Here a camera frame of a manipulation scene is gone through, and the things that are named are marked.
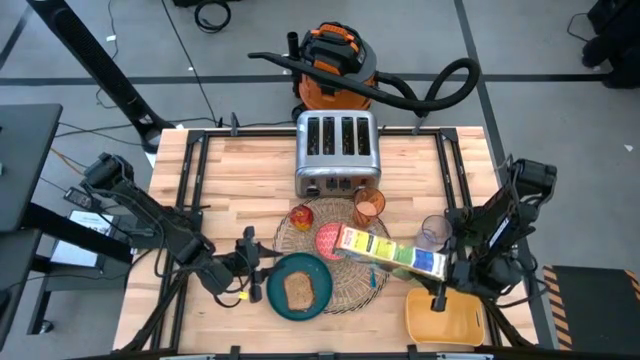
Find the teal plate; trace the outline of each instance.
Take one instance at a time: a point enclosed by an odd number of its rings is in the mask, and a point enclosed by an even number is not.
[[[304,321],[316,317],[327,307],[333,293],[333,281],[322,260],[311,254],[294,253],[280,259],[276,268],[278,270],[267,279],[267,298],[280,316],[293,321]],[[284,279],[296,271],[302,271],[311,277],[315,301],[307,311],[291,311],[287,305]]]

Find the butcher block tabletop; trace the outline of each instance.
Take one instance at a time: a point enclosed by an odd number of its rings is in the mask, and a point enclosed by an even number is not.
[[[459,144],[474,205],[497,190],[496,173],[482,127],[458,127]],[[187,130],[163,132],[149,194],[162,205],[174,206],[186,148]],[[450,144],[445,143],[451,174],[456,174]],[[192,198],[200,144],[195,145],[186,201]],[[210,139],[201,206],[202,233],[215,243],[216,253],[233,251],[235,240],[254,226],[256,240],[271,248],[282,219],[302,200],[294,192],[296,139],[292,137],[215,137]],[[382,136],[382,180],[386,197],[380,219],[394,240],[415,238],[422,220],[443,214],[447,206],[434,137]],[[454,181],[456,204],[461,206]],[[154,276],[156,252],[131,271],[125,292],[114,349],[127,344],[156,306],[160,279]],[[272,259],[263,259],[272,266]],[[217,305],[195,275],[188,283],[179,353],[405,352],[412,344],[404,320],[407,293],[414,286],[393,276],[364,308],[341,315],[321,314],[304,322],[281,318],[264,298],[242,301],[233,309]],[[500,302],[526,296],[522,283]],[[237,294],[221,300],[235,302]],[[505,309],[505,315],[529,341],[536,333],[528,304]],[[168,346],[173,308],[165,316],[162,345]],[[469,347],[419,344],[419,351],[466,351]]]

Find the small orange cup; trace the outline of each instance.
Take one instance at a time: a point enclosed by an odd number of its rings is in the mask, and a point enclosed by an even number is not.
[[[359,228],[365,229],[378,218],[384,210],[386,199],[380,190],[364,188],[356,193],[353,198],[355,208],[353,210],[353,222]]]

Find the vacuum hose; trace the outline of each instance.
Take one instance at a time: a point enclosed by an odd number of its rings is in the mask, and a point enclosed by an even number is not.
[[[383,104],[413,111],[420,118],[427,116],[430,111],[446,109],[464,100],[464,98],[473,91],[473,88],[476,86],[478,78],[480,77],[480,65],[478,65],[478,63],[469,58],[456,60],[444,68],[444,70],[436,77],[426,98],[424,100],[418,100],[415,93],[406,82],[391,74],[376,72],[375,79],[381,83],[395,87],[404,97],[389,94],[355,80],[317,69],[301,61],[291,60],[275,53],[259,52],[250,53],[248,56],[250,59],[267,60],[278,66],[289,69],[294,73],[297,72],[308,75],[324,85],[348,90],[358,95],[379,101]],[[462,85],[462,87],[455,93],[436,100],[436,94],[442,86],[442,83],[444,83],[444,81],[455,71],[463,68],[469,70],[469,76],[464,82],[464,85]]]

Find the cardboard box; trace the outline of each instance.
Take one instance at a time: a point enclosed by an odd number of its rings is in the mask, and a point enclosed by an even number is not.
[[[377,263],[400,267],[416,274],[444,281],[447,256],[405,246],[368,232],[342,225],[335,252],[355,255]]]

